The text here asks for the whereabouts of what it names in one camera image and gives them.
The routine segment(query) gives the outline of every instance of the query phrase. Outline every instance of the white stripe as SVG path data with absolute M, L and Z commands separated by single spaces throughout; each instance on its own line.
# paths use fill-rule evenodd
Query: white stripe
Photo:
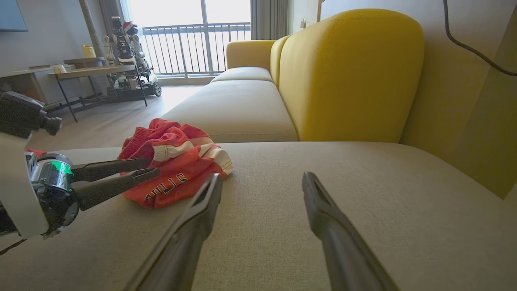
M 200 146 L 199 156 L 202 157 L 208 150 L 212 148 L 213 143 L 208 143 Z
M 203 157 L 213 158 L 214 162 L 218 164 L 226 174 L 230 174 L 233 171 L 232 160 L 230 160 L 228 153 L 221 148 L 212 147 Z
M 214 143 L 214 141 L 211 138 L 209 138 L 209 137 L 191 138 L 190 142 L 192 142 L 192 145 L 195 146 L 195 147 L 202 146 L 204 144 L 212 144 L 212 143 Z
M 193 148 L 194 146 L 192 145 L 190 140 L 187 140 L 178 147 L 167 144 L 155 145 L 153 146 L 153 149 L 155 150 L 154 160 L 158 162 L 164 162 L 170 158 L 175 158 L 181 154 L 184 154 Z

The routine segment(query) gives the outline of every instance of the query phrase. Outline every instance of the yellow bottle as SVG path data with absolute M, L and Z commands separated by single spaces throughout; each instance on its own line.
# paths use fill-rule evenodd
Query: yellow bottle
M 84 57 L 97 57 L 95 55 L 95 50 L 93 49 L 93 47 L 85 45 L 82 45 L 81 47 L 83 48 Z

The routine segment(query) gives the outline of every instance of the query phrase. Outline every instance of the green light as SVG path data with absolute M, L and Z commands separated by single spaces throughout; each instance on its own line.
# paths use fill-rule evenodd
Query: green light
M 67 164 L 60 161 L 51 161 L 50 164 L 54 166 L 58 171 L 72 175 L 72 170 L 70 169 L 70 166 L 68 166 Z

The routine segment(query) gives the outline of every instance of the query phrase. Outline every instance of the yellow object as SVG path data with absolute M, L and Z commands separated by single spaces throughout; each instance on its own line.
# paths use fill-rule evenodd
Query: yellow object
M 93 49 L 93 47 L 82 45 L 81 48 L 83 49 L 84 57 L 97 57 L 95 55 L 95 50 Z
M 228 65 L 270 69 L 300 141 L 399 142 L 423 63 L 418 22 L 390 10 L 350 10 L 270 44 L 231 42 Z
M 226 46 L 228 69 L 261 67 L 269 70 L 271 46 L 275 40 L 232 41 Z
M 275 41 L 273 46 L 271 47 L 271 64 L 269 72 L 271 73 L 271 78 L 275 85 L 279 86 L 280 83 L 280 56 L 282 55 L 282 48 L 284 47 L 285 41 L 290 37 L 284 36 L 279 40 Z

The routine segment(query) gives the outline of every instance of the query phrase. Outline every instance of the sofa armrest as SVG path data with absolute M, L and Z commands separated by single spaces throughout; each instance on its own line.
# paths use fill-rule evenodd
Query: sofa armrest
M 228 69 L 261 67 L 269 70 L 271 47 L 276 40 L 232 41 L 226 46 Z

